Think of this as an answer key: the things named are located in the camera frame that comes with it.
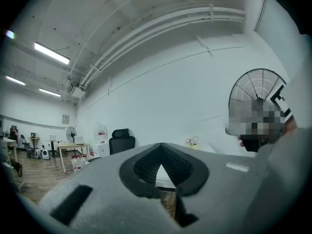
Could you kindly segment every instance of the chair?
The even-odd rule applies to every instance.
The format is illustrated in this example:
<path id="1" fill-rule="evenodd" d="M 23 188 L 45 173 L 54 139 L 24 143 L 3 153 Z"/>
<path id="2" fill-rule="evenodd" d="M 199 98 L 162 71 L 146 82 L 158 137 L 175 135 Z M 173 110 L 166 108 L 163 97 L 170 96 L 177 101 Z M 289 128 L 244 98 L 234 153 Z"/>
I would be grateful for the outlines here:
<path id="1" fill-rule="evenodd" d="M 21 145 L 24 146 L 24 148 L 25 148 L 25 145 L 26 145 L 25 149 L 27 149 L 27 147 L 29 147 L 30 144 L 26 141 L 24 135 L 20 135 L 20 137 L 21 137 L 21 142 L 22 142 Z"/>
<path id="2" fill-rule="evenodd" d="M 118 129 L 113 131 L 109 140 L 110 155 L 117 154 L 135 147 L 136 139 L 129 136 L 129 129 Z"/>

